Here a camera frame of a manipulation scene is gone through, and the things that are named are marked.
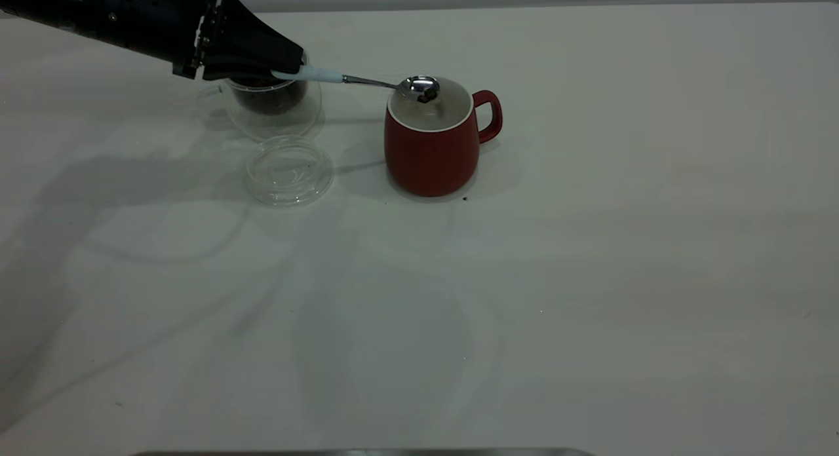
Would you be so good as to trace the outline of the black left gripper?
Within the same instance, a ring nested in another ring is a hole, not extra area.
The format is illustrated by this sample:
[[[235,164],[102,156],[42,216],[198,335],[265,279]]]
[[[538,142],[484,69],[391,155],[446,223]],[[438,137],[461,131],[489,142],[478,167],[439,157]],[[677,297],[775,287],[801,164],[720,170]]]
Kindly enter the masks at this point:
[[[79,0],[79,33],[170,62],[173,74],[194,79],[197,38],[216,0]],[[297,69],[303,48],[252,14],[240,0],[220,0],[208,27],[206,81],[287,83],[271,69]]]

